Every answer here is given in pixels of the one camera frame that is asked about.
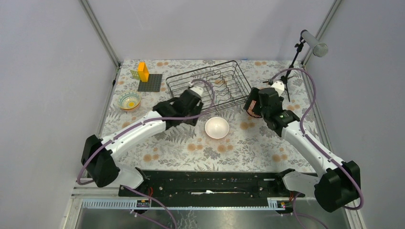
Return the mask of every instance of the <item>white plastic part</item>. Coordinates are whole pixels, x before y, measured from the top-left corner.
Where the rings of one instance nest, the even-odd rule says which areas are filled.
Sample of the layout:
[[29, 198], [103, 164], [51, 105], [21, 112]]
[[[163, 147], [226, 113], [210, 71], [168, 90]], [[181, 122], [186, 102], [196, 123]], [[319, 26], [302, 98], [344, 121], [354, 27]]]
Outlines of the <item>white plastic part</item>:
[[305, 175], [294, 171], [283, 177], [286, 188], [290, 191], [304, 193], [306, 197], [315, 197], [315, 185], [319, 183], [319, 177]]
[[278, 96], [281, 96], [285, 89], [285, 85], [280, 80], [275, 81], [270, 87], [276, 90]]
[[228, 134], [229, 124], [221, 117], [213, 117], [205, 123], [205, 132], [209, 137], [220, 139]]
[[[124, 129], [112, 135], [103, 137], [103, 141], [101, 143], [104, 144], [109, 140], [113, 141], [113, 138], [116, 135], [131, 128], [137, 123], [143, 123], [147, 119], [159, 117], [161, 117], [161, 115], [158, 112], [150, 111], [146, 114], [146, 116], [139, 119], [137, 122], [125, 127]], [[134, 167], [130, 167], [118, 162], [118, 160], [121, 158], [122, 154], [127, 152], [130, 148], [134, 147], [140, 142], [143, 142], [147, 138], [165, 130], [166, 122], [162, 120], [144, 123], [143, 125], [140, 125], [129, 131], [128, 133], [122, 135], [119, 139], [115, 140], [113, 144], [109, 144], [106, 146], [106, 150], [112, 151], [111, 156], [116, 166], [120, 169], [118, 177], [112, 182], [113, 184], [126, 185], [130, 188], [136, 188], [143, 182], [143, 177], [139, 173], [139, 171], [137, 171]]]
[[[334, 155], [324, 145], [322, 145], [308, 130], [305, 129], [305, 133], [310, 136], [314, 142], [321, 147], [326, 153], [328, 153], [336, 162], [343, 161], [340, 157]], [[281, 137], [291, 143], [300, 152], [304, 158], [312, 165], [315, 172], [321, 177], [326, 173], [326, 169], [336, 169], [337, 166], [330, 162], [317, 148], [315, 148], [308, 139], [302, 135], [299, 127], [299, 122], [294, 121], [289, 123], [286, 128], [283, 128]]]
[[202, 87], [193, 86], [190, 88], [190, 90], [197, 93], [200, 97], [202, 97], [202, 94], [204, 93], [204, 89]]
[[118, 177], [112, 182], [117, 185], [126, 185], [130, 188], [137, 188], [143, 182], [143, 176], [138, 170], [128, 165], [124, 165], [115, 161], [115, 165], [119, 168]]
[[[123, 131], [131, 128], [132, 126], [136, 125], [137, 123], [143, 123], [145, 120], [150, 118], [161, 118], [162, 116], [156, 111], [149, 111], [143, 118], [139, 119], [137, 122], [125, 127], [124, 129], [115, 132], [112, 135], [103, 137], [103, 141], [101, 142], [104, 144], [108, 140], [113, 140], [113, 138], [122, 133]], [[115, 140], [113, 144], [109, 144], [106, 146], [106, 150], [111, 150], [113, 153], [111, 156], [115, 161], [118, 161], [122, 154], [127, 152], [130, 148], [136, 146], [140, 142], [148, 139], [149, 137], [163, 132], [166, 130], [166, 122], [162, 120], [148, 122], [143, 125], [136, 127], [135, 129], [129, 131], [128, 133], [122, 135], [119, 139]]]

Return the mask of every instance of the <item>gray wall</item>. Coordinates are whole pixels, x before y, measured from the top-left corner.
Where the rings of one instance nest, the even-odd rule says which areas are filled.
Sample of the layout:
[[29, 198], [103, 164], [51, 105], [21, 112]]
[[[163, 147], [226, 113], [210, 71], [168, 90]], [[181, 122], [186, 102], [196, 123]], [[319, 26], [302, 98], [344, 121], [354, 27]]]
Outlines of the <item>gray wall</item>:
[[312, 57], [318, 101], [337, 155], [360, 165], [370, 229], [403, 228], [405, 1], [344, 1]]
[[79, 1], [0, 2], [0, 228], [58, 228], [114, 67]]
[[316, 33], [333, 0], [89, 2], [121, 60], [290, 60], [301, 30]]

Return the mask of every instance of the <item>red wire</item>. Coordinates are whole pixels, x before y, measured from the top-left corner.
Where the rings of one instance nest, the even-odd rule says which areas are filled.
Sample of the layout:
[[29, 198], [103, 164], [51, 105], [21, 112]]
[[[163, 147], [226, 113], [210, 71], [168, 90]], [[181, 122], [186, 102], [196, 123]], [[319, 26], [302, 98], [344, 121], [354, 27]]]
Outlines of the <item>red wire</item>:
[[290, 191], [290, 199], [288, 201], [291, 202], [293, 198], [294, 198], [294, 194], [293, 194], [293, 192]]

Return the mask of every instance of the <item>floral tablecloth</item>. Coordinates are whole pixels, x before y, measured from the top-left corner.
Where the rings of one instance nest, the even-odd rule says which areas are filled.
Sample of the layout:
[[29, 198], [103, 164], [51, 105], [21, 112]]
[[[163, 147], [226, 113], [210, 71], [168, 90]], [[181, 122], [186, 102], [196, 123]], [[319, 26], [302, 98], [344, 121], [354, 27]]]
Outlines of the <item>floral tablecloth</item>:
[[[163, 74], [160, 92], [141, 92], [141, 106], [134, 112], [124, 112], [117, 106], [121, 93], [137, 90], [138, 80], [130, 70], [136, 70], [141, 60], [124, 61], [112, 102], [103, 126], [102, 136], [112, 134], [143, 117], [160, 101], [170, 99], [165, 83], [168, 76], [211, 66], [224, 61], [162, 60], [144, 61], [149, 73]], [[252, 87], [263, 88], [262, 83], [278, 71], [287, 68], [289, 61], [238, 61]], [[293, 71], [288, 82], [291, 102], [284, 97], [284, 107], [299, 117], [309, 106], [309, 99], [301, 75]], [[213, 117], [225, 118], [229, 134], [219, 140], [204, 131], [205, 122]], [[313, 113], [305, 121], [309, 131], [318, 137]], [[142, 169], [199, 170], [199, 171], [266, 171], [280, 172], [293, 168], [299, 172], [314, 172], [312, 166], [288, 142], [266, 127], [263, 119], [250, 117], [241, 106], [227, 108], [199, 118], [196, 127], [181, 124], [157, 134], [129, 150], [120, 160], [124, 164]]]

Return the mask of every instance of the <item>microphone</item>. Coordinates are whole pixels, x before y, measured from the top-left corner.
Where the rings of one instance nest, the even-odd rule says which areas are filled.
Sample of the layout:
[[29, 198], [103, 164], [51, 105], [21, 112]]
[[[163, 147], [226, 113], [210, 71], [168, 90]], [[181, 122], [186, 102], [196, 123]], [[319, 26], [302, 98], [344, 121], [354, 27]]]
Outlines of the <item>microphone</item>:
[[322, 57], [328, 53], [328, 47], [325, 43], [321, 43], [307, 30], [301, 31], [301, 38], [304, 39], [312, 48], [312, 53], [315, 56]]

